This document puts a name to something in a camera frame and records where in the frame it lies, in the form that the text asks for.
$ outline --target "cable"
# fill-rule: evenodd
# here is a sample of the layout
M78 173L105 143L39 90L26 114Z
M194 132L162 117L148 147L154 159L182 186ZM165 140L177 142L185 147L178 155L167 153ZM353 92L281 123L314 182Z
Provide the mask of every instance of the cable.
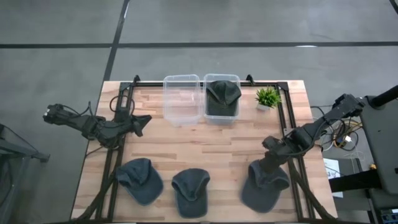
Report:
M355 133L355 135L356 135L356 143L355 143L355 145L357 145L358 144L358 141L359 141L359 136L358 136L358 134L355 132L355 131L357 131L358 129L355 129L354 130L354 128L355 127L357 127L357 126L360 126L360 128L362 127L362 123L359 123L359 122L357 122L357 121L352 121L351 120L351 118L349 119L349 121L348 121L348 130L347 131L345 131L345 129L346 129L346 127L345 127L345 125L346 125L346 121L345 121L345 123L344 123L344 126L338 126L338 132L337 133L334 133L334 135L333 135L333 137L332 137L332 139L333 139L333 144L335 145L335 147L338 147L338 148L340 148L340 149L342 149L342 150L346 150L346 151L352 151L352 150L354 150L354 148L352 148L352 149L345 149L344 148L344 146L343 146L343 141L341 141L339 144L337 143L337 139L340 139L340 138L342 138L342 139L345 139L345 137L347 137L347 136L350 136L352 133Z
M113 102L114 99L116 99L117 97L119 97L119 96L113 97L112 100L109 102L109 108L110 108L110 110L111 110L112 112L116 112L116 110L113 110L113 109L112 109L112 102ZM132 113L134 112L134 110L136 109L136 102L134 102L134 100L131 98L131 103L132 103L132 110L131 110L131 114L132 114Z
M99 148L97 148L97 149L92 150L91 152L89 152L89 153L86 154L86 157L88 157L88 155L90 155L91 153L96 152L96 151L98 151L98 150L100 150L100 149L102 149L102 148L104 148L104 146L101 146L101 147L99 147Z
M355 128L355 127L357 127L357 126L359 126L359 125L362 125L362 123L358 123L357 125L353 126L352 129ZM352 130L352 131L349 131L349 130L348 130L348 131L344 132L344 133L341 134L341 135L337 135L335 138L332 137L332 139L331 139L330 141L327 141L327 142L325 142L324 144L329 143L329 142L333 142L333 141L335 141L336 139L339 139L339 138L343 137L344 135L347 135L347 134L350 133L350 132L357 131L357 130L359 130L359 129L361 129L361 128L362 128L362 127L358 128L358 129L355 129L355 130Z
M316 138L316 136L318 135L318 133L320 132L322 126L323 126L324 124L329 123L330 121L333 121L333 120L335 120L335 121L341 121L342 123L344 123L344 121L343 121L342 119L328 119L328 120L324 120L324 122L322 122L322 124L319 125L317 131L316 131L315 134L312 136L312 143L311 143L311 145L313 145L313 143L316 141L315 138ZM312 148L312 147L309 147L308 149L303 150L303 151L300 151L300 152L293 152L293 153L281 154L281 156L298 156L298 155L302 155L302 154L305 154L306 152L308 152L311 148Z
M328 167L328 166L325 166L325 168L330 169L330 170L332 170L332 171L335 171L336 173L338 173L338 174L340 174L340 175L342 175L342 176L347 176L347 175L342 174L341 172L338 172L337 170L332 169L332 168L330 168L330 167Z
M335 131L335 130L333 129L332 125L330 125L329 128L330 128L330 130L331 130L331 133L333 133L333 132ZM323 149L323 142L324 142L324 141L325 141L325 138L322 138L321 144L320 144L320 145L317 145L317 146L319 146L319 147L322 148L322 152L326 152L327 150L331 149L331 147L333 146L333 143L331 143L330 146L329 146L327 149Z
M94 114L93 114L93 110L91 109L91 101L88 102L88 111L90 112L90 115L91 115L91 117L94 119L94 121L95 121L99 126L101 126L101 127L103 127L103 128L118 128L118 127L121 127L121 126L124 125L124 124L119 124L119 125L116 125L116 126L113 126L113 127L109 127L109 126L105 126L105 124L101 124L101 123L95 118L95 116L94 116Z
M358 142L359 142L359 136L356 132L353 132L353 133L356 135L355 145L351 149L346 149L346 148L344 148L344 146L339 147L340 149L347 151L347 152L351 152L351 151L355 150L355 147L358 145Z
M310 108L316 108L316 109L318 109L319 111L321 111L321 113L322 113L323 116L325 115L325 112L323 112L323 110L320 108L320 106L310 106Z
M356 145L354 145L354 149L355 149L355 152L348 153L348 154L344 155L344 157L349 156L349 158L351 159L351 164L353 165L353 171L355 172L355 166L354 166L355 156L359 159L359 161L364 162L365 154L361 151L358 151L358 148L356 147Z
M73 108L71 108L71 107L69 107L69 106L67 106L67 105L62 105L64 108L68 108L68 109L70 109L70 110L72 110L76 115L75 116L72 116L72 117L70 117L70 118L77 118L77 117L80 117L81 115L83 115L83 114L85 114L87 111L88 111L88 106L87 106L87 108L83 111L83 112L81 112L81 113L78 113L77 111L75 111Z
M333 105L321 105L321 106L316 106L316 107L331 107Z

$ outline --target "wooden table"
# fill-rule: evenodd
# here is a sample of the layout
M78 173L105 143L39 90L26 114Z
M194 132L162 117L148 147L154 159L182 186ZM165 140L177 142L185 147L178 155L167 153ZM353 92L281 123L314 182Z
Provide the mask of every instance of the wooden table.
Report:
M294 115L298 126L312 121L310 105L301 80L287 81ZM97 115L113 119L109 102L118 94L120 82L104 82ZM240 117L232 126L213 126L202 119L196 126L173 127L163 119L162 87L135 87L134 114L150 114L152 120L144 128L144 136L128 134L124 147L123 164L136 158L152 161L164 181L164 191L151 205L138 205L119 186L114 221L116 222L288 222L296 221L291 188L282 191L276 206L261 214L243 205L239 193L247 176L248 165L264 157L262 140L273 135L282 137L277 109L258 111L254 100L260 87L242 87ZM285 118L287 107L283 101ZM99 146L91 142L88 152ZM319 148L305 155L305 166L312 192L329 213L336 216L323 158ZM92 153L85 160L80 184L73 207L72 218L78 217L98 193L106 159L106 150ZM171 186L172 177L181 170L202 168L209 172L208 213L197 219L184 219L178 215ZM282 166L289 173L287 164ZM300 194L303 209L305 198ZM109 195L105 198L104 214L108 211Z

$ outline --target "small green plant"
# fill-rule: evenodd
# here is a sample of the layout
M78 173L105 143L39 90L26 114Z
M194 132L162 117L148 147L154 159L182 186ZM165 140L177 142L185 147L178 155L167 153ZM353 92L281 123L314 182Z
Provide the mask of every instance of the small green plant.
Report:
M256 100L260 105L269 106L271 108L278 105L281 102L278 92L274 88L267 88L257 90Z

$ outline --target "clear plastic container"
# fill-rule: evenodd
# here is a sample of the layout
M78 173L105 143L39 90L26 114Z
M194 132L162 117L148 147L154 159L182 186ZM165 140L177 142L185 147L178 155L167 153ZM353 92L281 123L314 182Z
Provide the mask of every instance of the clear plastic container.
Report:
M174 126L195 125L201 117L197 75L171 75L163 80L163 116Z
M239 89L241 88L241 80L237 75L225 75L225 74L207 74L204 77L203 80L203 94L204 94L204 115L206 118L207 123L210 124L217 124L217 125L229 125L232 124L239 116L239 104L240 104L240 98L238 99L238 105L237 105L237 110L235 112L235 116L212 116L207 114L207 101L206 101L206 86L209 85L213 81L218 81L218 80L228 80L233 83L235 83Z

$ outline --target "gray baseball cap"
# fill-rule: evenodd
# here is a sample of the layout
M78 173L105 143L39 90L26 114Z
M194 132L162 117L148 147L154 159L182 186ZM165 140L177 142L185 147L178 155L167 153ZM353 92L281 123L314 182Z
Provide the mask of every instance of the gray baseball cap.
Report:
M272 174L267 174L256 160L249 166L249 175L243 186L241 200L254 211L267 213L274 208L280 192L289 185L289 177L282 168L279 167Z
M241 89L233 82L220 80L206 86L206 113L213 116L236 116Z
M186 169L173 177L172 187L178 212L183 218L199 218L207 213L209 173L203 169Z
M149 205L162 193L163 181L149 159L133 159L116 169L116 178L140 205Z

